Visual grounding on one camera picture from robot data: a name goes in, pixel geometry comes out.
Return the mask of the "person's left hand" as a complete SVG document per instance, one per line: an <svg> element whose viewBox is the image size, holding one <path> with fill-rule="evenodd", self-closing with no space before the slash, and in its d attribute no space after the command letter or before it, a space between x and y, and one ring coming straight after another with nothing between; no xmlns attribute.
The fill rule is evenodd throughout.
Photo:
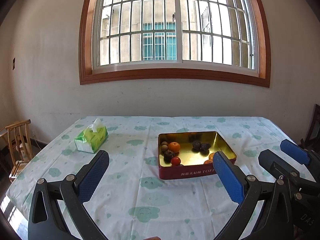
<svg viewBox="0 0 320 240"><path fill-rule="evenodd" d="M143 240L161 240L159 237L149 237L149 238L146 238L146 239L143 239Z"/></svg>

